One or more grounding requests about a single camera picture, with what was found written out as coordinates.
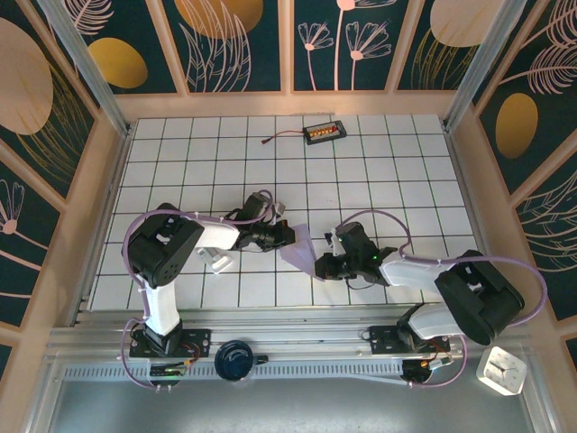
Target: gray floor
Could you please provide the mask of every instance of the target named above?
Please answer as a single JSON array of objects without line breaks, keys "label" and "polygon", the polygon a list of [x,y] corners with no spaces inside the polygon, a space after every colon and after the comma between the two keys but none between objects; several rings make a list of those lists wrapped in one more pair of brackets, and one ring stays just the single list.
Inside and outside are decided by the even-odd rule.
[{"label": "gray floor", "polygon": [[475,378],[477,364],[470,359],[461,379],[433,390],[319,379],[261,380],[242,388],[187,382],[172,394],[155,394],[129,382],[64,382],[50,432],[534,431],[523,397],[485,387]]}]

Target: round black object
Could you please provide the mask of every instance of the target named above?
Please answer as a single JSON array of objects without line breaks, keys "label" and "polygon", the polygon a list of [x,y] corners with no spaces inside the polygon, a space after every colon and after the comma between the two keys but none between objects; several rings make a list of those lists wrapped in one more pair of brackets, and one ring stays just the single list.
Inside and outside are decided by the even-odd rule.
[{"label": "round black object", "polygon": [[252,350],[243,341],[228,341],[221,345],[216,352],[216,372],[226,381],[240,381],[248,375],[253,365],[254,355]]}]

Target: black wire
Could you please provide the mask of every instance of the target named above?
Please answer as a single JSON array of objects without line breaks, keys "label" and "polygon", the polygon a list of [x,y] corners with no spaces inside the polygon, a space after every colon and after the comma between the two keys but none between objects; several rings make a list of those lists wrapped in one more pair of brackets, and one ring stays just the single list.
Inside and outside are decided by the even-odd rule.
[{"label": "black wire", "polygon": [[345,278],[344,281],[346,282],[346,287],[348,287],[351,290],[365,290],[365,289],[370,289],[372,286],[374,286],[376,284],[376,282],[374,282],[373,284],[371,284],[370,286],[365,286],[365,287],[351,287],[351,284],[349,284],[349,279]]}]

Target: tile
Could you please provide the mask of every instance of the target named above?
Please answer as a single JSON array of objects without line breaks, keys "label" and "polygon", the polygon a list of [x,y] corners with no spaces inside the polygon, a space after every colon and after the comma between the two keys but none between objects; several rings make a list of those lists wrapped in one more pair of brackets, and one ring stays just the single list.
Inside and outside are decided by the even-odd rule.
[{"label": "tile", "polygon": [[274,160],[247,161],[244,183],[274,183],[275,170]]},{"label": "tile", "polygon": [[261,140],[267,137],[248,137],[246,139],[247,160],[274,160],[276,139],[262,144]]},{"label": "tile", "polygon": [[437,209],[444,235],[472,235],[471,222],[464,207]]},{"label": "tile", "polygon": [[[352,287],[366,287],[368,284],[363,279],[350,281]],[[349,290],[351,293],[352,305],[385,304],[385,289],[382,286],[374,285],[364,290]]]},{"label": "tile", "polygon": [[[278,115],[277,116],[277,134],[282,131],[294,130],[302,131],[303,129],[303,118],[301,115]],[[299,135],[302,136],[301,132],[298,133],[287,133],[283,135]]]},{"label": "tile", "polygon": [[384,115],[360,115],[359,126],[362,135],[388,134]]},{"label": "tile", "polygon": [[414,134],[415,125],[411,115],[386,115],[389,134]]},{"label": "tile", "polygon": [[334,158],[333,141],[305,146],[307,158]]},{"label": "tile", "polygon": [[427,180],[423,158],[395,158],[398,180]]},{"label": "tile", "polygon": [[308,228],[313,239],[324,239],[325,233],[341,224],[341,212],[335,210],[309,210]]},{"label": "tile", "polygon": [[101,275],[98,277],[91,309],[93,311],[126,309],[132,283],[132,279],[126,275]]},{"label": "tile", "polygon": [[[379,209],[383,212],[387,212],[394,217],[400,219],[405,225],[407,224],[407,218],[405,217],[405,209]],[[403,227],[394,219],[386,215],[375,214],[375,223],[377,226],[377,236],[378,237],[404,237],[407,234]]]},{"label": "tile", "polygon": [[123,214],[146,212],[150,196],[151,187],[120,188],[116,212]]},{"label": "tile", "polygon": [[218,160],[246,159],[246,138],[219,138]]},{"label": "tile", "polygon": [[367,158],[365,163],[369,181],[397,180],[395,162],[392,158]]},{"label": "tile", "polygon": [[339,182],[366,182],[367,170],[361,158],[337,159],[336,175]]},{"label": "tile", "polygon": [[144,306],[142,305],[142,295],[138,292],[136,284],[133,284],[133,288],[130,291],[130,298],[128,300],[128,310],[129,311],[138,311],[141,315],[144,310]]},{"label": "tile", "polygon": [[135,139],[162,138],[165,119],[140,119],[136,125]]},{"label": "tile", "polygon": [[215,185],[212,212],[230,212],[243,207],[244,185]]},{"label": "tile", "polygon": [[359,135],[348,135],[333,141],[336,158],[362,158],[362,143]]},{"label": "tile", "polygon": [[215,180],[214,161],[189,161],[184,175],[185,185],[212,185]]},{"label": "tile", "polygon": [[193,138],[190,140],[190,150],[187,159],[189,161],[215,160],[218,139],[216,138]]},{"label": "tile", "polygon": [[179,275],[174,281],[177,309],[199,309],[204,282],[205,276],[202,274]]},{"label": "tile", "polygon": [[108,235],[108,242],[123,242],[128,226],[133,223],[140,214],[115,214],[113,215],[112,227]]},{"label": "tile", "polygon": [[238,273],[208,273],[205,277],[202,308],[230,308],[238,306]]},{"label": "tile", "polygon": [[305,144],[302,137],[277,137],[277,159],[304,158]]},{"label": "tile", "polygon": [[449,156],[447,143],[441,134],[420,134],[418,141],[423,156]]},{"label": "tile", "polygon": [[[406,242],[407,242],[407,237],[403,236],[403,237],[380,237],[378,239],[379,241],[379,248],[385,248],[387,246],[393,247],[393,248],[400,248],[401,246],[403,246]],[[405,248],[405,253],[413,253],[413,247],[411,245],[409,245],[407,248]]]},{"label": "tile", "polygon": [[307,182],[336,182],[334,159],[307,160]]},{"label": "tile", "polygon": [[434,207],[429,182],[400,182],[405,207]]},{"label": "tile", "polygon": [[277,183],[303,183],[305,174],[305,160],[283,160],[277,163]]},{"label": "tile", "polygon": [[186,273],[203,273],[205,271],[205,263],[202,261],[197,252],[193,252],[187,262],[184,264],[180,275]]},{"label": "tile", "polygon": [[162,138],[190,138],[192,119],[166,119]]},{"label": "tile", "polygon": [[277,185],[277,200],[283,203],[287,210],[307,208],[307,185],[304,183]]},{"label": "tile", "polygon": [[246,117],[221,117],[221,137],[246,137],[248,119]]},{"label": "tile", "polygon": [[426,157],[426,173],[430,180],[456,180],[453,163],[451,158],[445,157]]},{"label": "tile", "polygon": [[314,305],[349,305],[349,290],[344,281],[313,279]]},{"label": "tile", "polygon": [[339,194],[336,183],[307,184],[309,209],[338,209]]},{"label": "tile", "polygon": [[356,115],[331,115],[331,120],[343,122],[344,130],[348,135],[359,135],[359,119]]},{"label": "tile", "polygon": [[446,236],[444,241],[449,251],[449,257],[459,257],[467,250],[478,250],[477,243],[473,236]]},{"label": "tile", "polygon": [[186,161],[188,155],[188,138],[173,138],[162,140],[159,161]]},{"label": "tile", "polygon": [[339,199],[343,209],[371,208],[371,195],[367,183],[339,183]]},{"label": "tile", "polygon": [[154,185],[182,185],[187,164],[182,162],[159,162],[154,173]]},{"label": "tile", "polygon": [[316,124],[326,124],[331,121],[330,115],[305,115],[304,126],[315,126]]},{"label": "tile", "polygon": [[389,304],[420,304],[421,290],[415,287],[389,286],[385,288]]},{"label": "tile", "polygon": [[244,273],[241,275],[240,307],[274,307],[275,274]]},{"label": "tile", "polygon": [[152,185],[155,162],[129,162],[126,164],[123,187],[144,187]]},{"label": "tile", "polygon": [[159,159],[160,140],[134,140],[128,162],[146,162]]},{"label": "tile", "polygon": [[[255,245],[251,245],[250,251],[259,251]],[[272,251],[267,253],[250,253],[243,250],[243,260],[241,261],[241,272],[274,272],[275,254]]]},{"label": "tile", "polygon": [[179,207],[182,187],[152,187],[151,199],[148,210],[158,208],[162,203],[170,203],[174,207]]},{"label": "tile", "polygon": [[417,134],[442,134],[441,121],[436,115],[413,115]]},{"label": "tile", "polygon": [[271,137],[274,134],[274,115],[249,117],[249,137]]},{"label": "tile", "polygon": [[406,209],[408,228],[413,236],[439,236],[441,227],[434,208]]},{"label": "tile", "polygon": [[246,202],[248,197],[253,192],[259,192],[261,189],[266,189],[267,191],[269,191],[270,194],[272,194],[272,197],[275,199],[275,201],[279,201],[279,199],[277,197],[275,197],[275,192],[274,192],[275,185],[274,185],[274,183],[257,183],[257,184],[244,185],[244,202]]},{"label": "tile", "polygon": [[437,206],[464,206],[463,195],[457,181],[433,181],[431,189]]},{"label": "tile", "polygon": [[416,135],[392,135],[390,146],[395,156],[421,156]]},{"label": "tile", "polygon": [[219,125],[219,117],[195,117],[190,136],[193,138],[218,137]]},{"label": "tile", "polygon": [[367,135],[362,138],[362,148],[366,158],[392,156],[388,135]]},{"label": "tile", "polygon": [[[360,210],[359,209],[343,209],[341,211],[342,214],[342,220],[344,221],[346,218],[357,214]],[[356,216],[353,221],[356,221],[358,223],[362,224],[362,229],[364,230],[364,233],[367,234],[368,237],[377,237],[376,232],[375,232],[375,219],[373,217],[372,213],[366,213],[366,214],[361,214],[359,216]]]},{"label": "tile", "polygon": [[180,210],[186,212],[210,212],[213,186],[184,187],[180,199]]},{"label": "tile", "polygon": [[445,258],[447,249],[442,236],[413,237],[413,252],[415,255]]},{"label": "tile", "polygon": [[122,244],[107,244],[105,258],[102,261],[100,273],[102,275],[126,275],[124,261],[121,254]]},{"label": "tile", "polygon": [[277,273],[277,305],[311,305],[311,278],[303,272]]},{"label": "tile", "polygon": [[373,207],[403,207],[398,182],[371,182],[369,187]]},{"label": "tile", "polygon": [[244,161],[217,161],[215,184],[241,185],[244,183]]}]

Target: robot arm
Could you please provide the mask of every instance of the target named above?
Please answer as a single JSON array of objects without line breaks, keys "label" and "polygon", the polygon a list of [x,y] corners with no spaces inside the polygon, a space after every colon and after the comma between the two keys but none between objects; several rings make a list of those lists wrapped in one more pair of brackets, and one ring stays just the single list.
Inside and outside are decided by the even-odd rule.
[{"label": "robot arm", "polygon": [[[318,259],[319,278],[342,280],[360,275],[369,283],[426,290],[443,297],[444,303],[416,306],[398,321],[398,337],[409,350],[436,336],[466,335],[489,345],[525,307],[518,291],[490,263],[411,262],[395,248],[379,250],[356,222],[340,227],[333,239],[344,254],[326,253]],[[479,255],[470,250],[462,257]]]},{"label": "robot arm", "polygon": [[[228,217],[236,222],[250,221],[262,215],[269,201],[253,193],[242,209]],[[279,208],[275,207],[276,216]],[[177,210],[165,203],[159,209]],[[203,249],[241,250],[250,243],[270,251],[295,243],[295,232],[286,220],[275,224],[255,222],[232,226],[226,223],[193,220],[185,216],[156,215],[146,219],[131,235],[129,263],[142,279],[150,316],[144,335],[158,355],[168,356],[179,345],[182,321],[176,308],[175,283],[188,257]]]}]

